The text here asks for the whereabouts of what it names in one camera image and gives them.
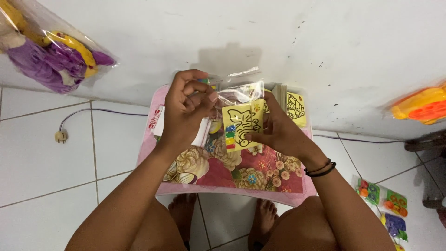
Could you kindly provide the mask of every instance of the foot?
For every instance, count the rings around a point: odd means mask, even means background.
[[[274,203],[268,200],[257,199],[256,213],[252,222],[251,232],[248,235],[248,250],[253,251],[254,243],[266,244],[274,225],[277,215],[277,208]]]
[[[190,224],[196,201],[196,193],[189,194],[189,196],[184,193],[178,194],[169,204],[170,215],[177,224],[183,242],[188,242],[190,239]]]

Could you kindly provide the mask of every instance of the yellow sand art card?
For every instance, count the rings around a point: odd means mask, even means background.
[[[265,92],[271,92],[268,89],[263,89]],[[263,101],[263,113],[269,113],[268,105],[266,104],[266,100]]]
[[[305,106],[302,96],[290,92],[286,93],[286,114],[297,126],[306,126]]]
[[[264,99],[258,99],[247,104],[222,107],[228,152],[259,145],[247,140],[245,135],[253,131],[263,133],[263,104]]]

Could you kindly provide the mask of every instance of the power plug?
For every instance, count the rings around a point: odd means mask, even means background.
[[[57,143],[62,142],[62,144],[65,144],[65,141],[68,139],[68,134],[66,131],[58,131],[54,134],[54,139]]]

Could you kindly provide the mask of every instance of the black bracelet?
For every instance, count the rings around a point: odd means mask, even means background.
[[[324,175],[326,175],[326,174],[329,174],[333,169],[335,169],[336,168],[336,162],[331,162],[331,167],[330,167],[330,169],[328,169],[327,171],[325,171],[325,172],[321,172],[321,173],[317,173],[317,174],[309,174],[308,172],[306,172],[305,174],[307,175],[307,176],[309,176],[309,177],[311,177],[311,178],[314,178],[314,177],[321,177],[321,176],[324,176]]]
[[[318,170],[316,170],[316,171],[308,171],[308,170],[305,168],[305,169],[304,169],[304,172],[305,172],[305,173],[311,173],[311,172],[317,172],[317,171],[320,171],[320,170],[324,169],[326,166],[330,165],[330,163],[331,163],[331,159],[328,159],[327,164],[325,164],[323,167],[319,168]]]

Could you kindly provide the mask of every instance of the orange toy in bag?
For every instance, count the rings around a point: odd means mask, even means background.
[[[397,119],[413,119],[431,125],[446,117],[446,82],[440,87],[425,88],[392,105]]]

